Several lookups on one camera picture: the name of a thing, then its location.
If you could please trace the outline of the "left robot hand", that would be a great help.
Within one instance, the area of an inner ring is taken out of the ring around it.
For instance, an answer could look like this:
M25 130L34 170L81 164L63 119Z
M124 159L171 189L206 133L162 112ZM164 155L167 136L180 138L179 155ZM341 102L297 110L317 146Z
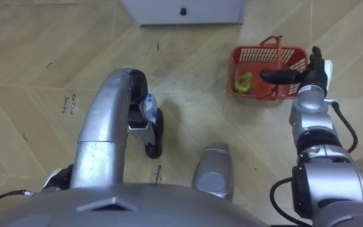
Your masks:
M54 170L43 185L43 190L61 191L70 188L73 164Z

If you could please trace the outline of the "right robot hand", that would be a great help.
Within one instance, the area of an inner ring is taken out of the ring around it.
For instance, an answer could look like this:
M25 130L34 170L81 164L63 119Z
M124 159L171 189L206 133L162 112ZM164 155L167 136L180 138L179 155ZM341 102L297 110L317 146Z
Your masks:
M274 85L300 84L300 87L316 85L322 89L324 97L328 93L328 76L325 72L325 60L318 46L312 47L312 53L309 55L309 64L305 70L262 70L260 71L260 77L265 83Z

